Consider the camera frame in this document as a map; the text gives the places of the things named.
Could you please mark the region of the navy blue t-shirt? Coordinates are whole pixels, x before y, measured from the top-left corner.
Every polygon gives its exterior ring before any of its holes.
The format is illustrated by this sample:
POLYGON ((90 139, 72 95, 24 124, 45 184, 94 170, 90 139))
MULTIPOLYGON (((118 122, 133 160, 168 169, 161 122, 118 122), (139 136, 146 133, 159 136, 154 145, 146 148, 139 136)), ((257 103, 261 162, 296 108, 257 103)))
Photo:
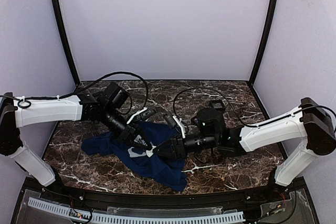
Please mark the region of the navy blue t-shirt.
POLYGON ((152 178, 156 182, 175 191, 183 191, 187 185, 187 175, 182 172, 185 160, 167 159, 155 154, 148 156, 141 148, 130 147, 117 140, 113 131, 95 135, 83 141, 81 149, 87 155, 114 154, 136 174, 152 178))

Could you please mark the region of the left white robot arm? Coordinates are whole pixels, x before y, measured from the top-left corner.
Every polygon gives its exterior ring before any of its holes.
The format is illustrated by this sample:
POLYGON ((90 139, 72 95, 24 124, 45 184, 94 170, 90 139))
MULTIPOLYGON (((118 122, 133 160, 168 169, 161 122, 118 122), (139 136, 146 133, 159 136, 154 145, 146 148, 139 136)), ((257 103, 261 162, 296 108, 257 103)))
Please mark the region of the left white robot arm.
POLYGON ((149 109, 144 107, 125 119, 118 109, 128 99, 130 95, 115 82, 95 94, 80 91, 64 97, 28 99, 6 93, 1 96, 1 155, 13 159, 42 186, 62 186, 58 172, 21 140, 20 128, 54 121, 99 121, 120 142, 142 148, 147 156, 152 156, 155 147, 134 122, 136 116, 148 114, 149 109))

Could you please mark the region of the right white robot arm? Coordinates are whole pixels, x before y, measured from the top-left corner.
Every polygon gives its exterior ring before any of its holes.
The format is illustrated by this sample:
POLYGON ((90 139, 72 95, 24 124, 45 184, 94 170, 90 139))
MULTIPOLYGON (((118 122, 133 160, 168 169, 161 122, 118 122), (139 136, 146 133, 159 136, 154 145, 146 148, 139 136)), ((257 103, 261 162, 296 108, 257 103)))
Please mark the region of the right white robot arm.
POLYGON ((204 108, 193 118, 199 134, 182 134, 153 149, 169 159, 186 158, 189 153, 217 148, 225 157, 243 156, 261 147, 298 138, 300 143, 269 176, 268 185, 284 189, 317 157, 335 151, 335 129, 327 107, 311 98, 301 99, 298 107, 260 123, 227 128, 223 112, 204 108))

